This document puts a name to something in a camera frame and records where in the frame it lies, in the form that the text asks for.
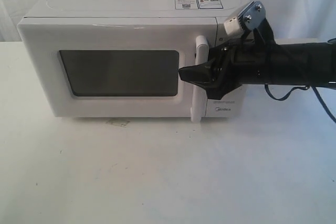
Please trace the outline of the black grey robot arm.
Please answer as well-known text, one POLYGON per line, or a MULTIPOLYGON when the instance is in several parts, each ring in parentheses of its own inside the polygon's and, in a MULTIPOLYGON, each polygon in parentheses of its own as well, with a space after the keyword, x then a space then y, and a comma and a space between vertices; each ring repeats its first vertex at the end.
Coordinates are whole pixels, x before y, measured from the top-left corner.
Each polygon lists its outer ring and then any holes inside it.
POLYGON ((245 84, 335 88, 335 45, 327 42, 279 45, 267 20, 240 38, 211 48, 208 61, 179 69, 182 81, 220 100, 245 84))

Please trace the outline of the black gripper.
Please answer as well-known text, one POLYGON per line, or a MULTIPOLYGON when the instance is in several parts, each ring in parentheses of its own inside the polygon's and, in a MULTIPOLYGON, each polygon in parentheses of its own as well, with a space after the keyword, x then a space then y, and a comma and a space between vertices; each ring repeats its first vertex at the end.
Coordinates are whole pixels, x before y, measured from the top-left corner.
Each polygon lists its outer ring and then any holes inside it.
POLYGON ((207 62, 178 70, 180 79, 206 88, 207 98, 220 100, 243 84, 262 84, 265 46, 253 40, 230 39, 210 49, 207 62))

